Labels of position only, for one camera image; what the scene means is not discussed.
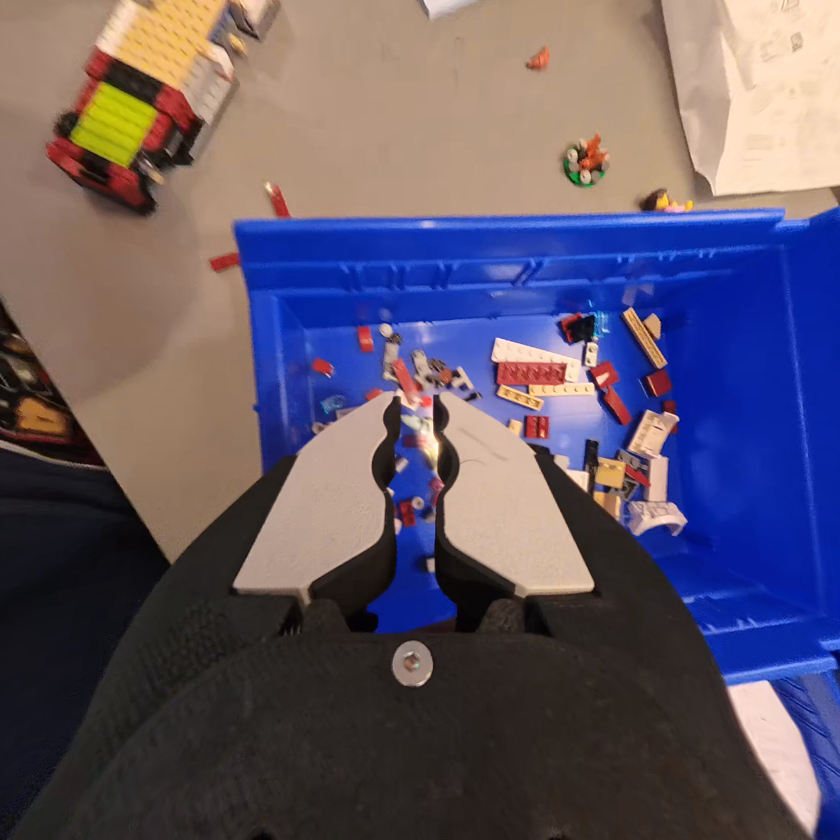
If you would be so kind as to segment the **person's dark clothing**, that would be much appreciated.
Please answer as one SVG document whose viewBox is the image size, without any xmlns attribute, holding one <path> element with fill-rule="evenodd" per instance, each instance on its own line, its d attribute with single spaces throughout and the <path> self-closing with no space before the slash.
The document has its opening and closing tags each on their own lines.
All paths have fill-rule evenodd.
<svg viewBox="0 0 840 840">
<path fill-rule="evenodd" d="M 48 783 L 169 566 L 107 470 L 2 448 L 2 838 Z"/>
</svg>

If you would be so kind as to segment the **white instruction sheet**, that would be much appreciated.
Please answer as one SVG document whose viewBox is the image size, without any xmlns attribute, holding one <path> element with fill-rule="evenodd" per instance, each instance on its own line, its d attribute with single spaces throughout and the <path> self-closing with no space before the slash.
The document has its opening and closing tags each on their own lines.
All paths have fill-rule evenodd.
<svg viewBox="0 0 840 840">
<path fill-rule="evenodd" d="M 839 2 L 662 1 L 679 114 L 712 195 L 839 183 Z"/>
</svg>

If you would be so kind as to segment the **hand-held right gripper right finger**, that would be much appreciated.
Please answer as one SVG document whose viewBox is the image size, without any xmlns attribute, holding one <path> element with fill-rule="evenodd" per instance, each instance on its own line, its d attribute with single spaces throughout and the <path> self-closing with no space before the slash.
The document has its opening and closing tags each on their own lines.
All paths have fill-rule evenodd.
<svg viewBox="0 0 840 840">
<path fill-rule="evenodd" d="M 595 583 L 535 451 L 450 393 L 434 400 L 438 579 L 455 570 L 515 596 L 578 595 Z"/>
</svg>

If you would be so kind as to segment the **red toy brick model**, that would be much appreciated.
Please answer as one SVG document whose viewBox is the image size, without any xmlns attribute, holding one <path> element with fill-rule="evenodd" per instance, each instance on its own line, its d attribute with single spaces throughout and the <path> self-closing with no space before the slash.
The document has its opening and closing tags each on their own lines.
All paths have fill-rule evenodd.
<svg viewBox="0 0 840 840">
<path fill-rule="evenodd" d="M 156 187 L 192 165 L 238 89 L 236 56 L 262 41 L 278 1 L 117 2 L 59 115 L 48 160 L 73 182 L 147 217 Z"/>
</svg>

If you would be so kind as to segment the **blue plastic bin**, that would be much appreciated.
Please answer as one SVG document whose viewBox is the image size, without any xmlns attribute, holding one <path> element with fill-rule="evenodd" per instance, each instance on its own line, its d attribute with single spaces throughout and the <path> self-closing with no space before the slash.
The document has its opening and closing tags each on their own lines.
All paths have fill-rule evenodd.
<svg viewBox="0 0 840 840">
<path fill-rule="evenodd" d="M 668 499 L 687 519 L 641 542 L 731 685 L 838 670 L 838 209 L 686 215 L 240 219 L 264 470 L 324 423 L 331 396 L 381 377 L 381 322 L 401 358 L 465 369 L 496 397 L 495 340 L 567 354 L 560 320 L 593 313 L 600 361 L 631 415 L 552 399 L 548 446 L 583 466 L 647 410 L 675 403 Z"/>
</svg>

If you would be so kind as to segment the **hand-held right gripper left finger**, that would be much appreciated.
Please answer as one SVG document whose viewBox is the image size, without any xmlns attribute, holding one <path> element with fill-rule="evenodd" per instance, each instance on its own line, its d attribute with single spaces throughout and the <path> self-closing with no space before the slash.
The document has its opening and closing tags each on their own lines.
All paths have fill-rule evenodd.
<svg viewBox="0 0 840 840">
<path fill-rule="evenodd" d="M 367 606 L 387 590 L 401 416 L 400 399 L 384 393 L 299 450 L 234 579 L 237 593 Z"/>
</svg>

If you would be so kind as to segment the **small campfire brick model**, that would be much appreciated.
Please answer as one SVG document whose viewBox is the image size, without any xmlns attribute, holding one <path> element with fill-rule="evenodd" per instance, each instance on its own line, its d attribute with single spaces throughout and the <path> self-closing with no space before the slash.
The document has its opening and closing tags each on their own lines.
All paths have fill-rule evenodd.
<svg viewBox="0 0 840 840">
<path fill-rule="evenodd" d="M 611 156 L 602 146 L 602 136 L 596 132 L 590 139 L 571 145 L 563 158 L 563 173 L 575 186 L 592 188 L 602 180 L 610 167 Z"/>
</svg>

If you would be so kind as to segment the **patterned rug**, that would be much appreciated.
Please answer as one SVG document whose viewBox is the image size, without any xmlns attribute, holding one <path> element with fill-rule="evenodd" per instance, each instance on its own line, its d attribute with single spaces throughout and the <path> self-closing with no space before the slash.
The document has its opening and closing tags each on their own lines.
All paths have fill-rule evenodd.
<svg viewBox="0 0 840 840">
<path fill-rule="evenodd" d="M 21 455 L 102 470 L 106 466 L 5 306 L 1 306 L 1 442 Z"/>
</svg>

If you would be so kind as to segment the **toy minifigure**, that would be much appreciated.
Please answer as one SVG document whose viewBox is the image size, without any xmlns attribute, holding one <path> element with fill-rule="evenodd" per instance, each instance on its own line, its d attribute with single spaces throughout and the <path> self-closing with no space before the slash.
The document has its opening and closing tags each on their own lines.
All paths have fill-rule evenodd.
<svg viewBox="0 0 840 840">
<path fill-rule="evenodd" d="M 683 203 L 672 199 L 668 189 L 659 188 L 647 194 L 639 204 L 639 209 L 646 213 L 685 214 L 694 209 L 695 202 L 687 200 Z"/>
</svg>

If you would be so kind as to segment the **heap of toy bricks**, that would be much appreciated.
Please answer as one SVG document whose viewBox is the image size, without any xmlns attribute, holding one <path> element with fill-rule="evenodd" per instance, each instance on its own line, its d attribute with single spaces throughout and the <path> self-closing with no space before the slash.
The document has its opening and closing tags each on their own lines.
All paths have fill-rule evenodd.
<svg viewBox="0 0 840 840">
<path fill-rule="evenodd" d="M 454 396 L 469 400 L 480 411 L 495 418 L 503 426 L 513 426 L 520 439 L 531 445 L 546 447 L 552 455 L 567 457 L 572 477 L 585 475 L 586 450 L 589 440 L 598 444 L 598 456 L 614 459 L 619 450 L 627 450 L 637 423 L 645 411 L 678 414 L 689 408 L 690 393 L 697 393 L 697 384 L 689 376 L 689 356 L 677 321 L 663 318 L 665 329 L 662 344 L 668 364 L 654 371 L 649 360 L 632 336 L 621 315 L 615 311 L 595 315 L 599 364 L 610 363 L 618 381 L 610 384 L 630 414 L 622 425 L 605 399 L 607 394 L 593 382 L 581 358 L 584 343 L 566 344 L 560 336 L 560 317 L 521 316 L 509 318 L 469 318 L 435 322 L 400 322 L 393 324 L 395 334 L 402 337 L 398 357 L 410 375 L 416 375 L 414 354 L 424 354 L 429 366 L 441 362 L 452 373 L 463 369 L 472 387 L 453 386 Z M 383 376 L 386 338 L 379 325 L 369 325 L 372 351 L 363 351 L 358 328 L 329 323 L 326 327 L 301 331 L 310 364 L 316 359 L 333 367 L 330 376 L 311 371 L 311 417 L 326 423 L 364 404 L 373 390 L 393 391 L 398 383 Z M 533 347 L 551 356 L 562 356 L 567 382 L 544 386 L 531 395 L 528 385 L 507 385 L 525 394 L 524 402 L 516 402 L 497 393 L 495 358 L 514 344 Z"/>
</svg>

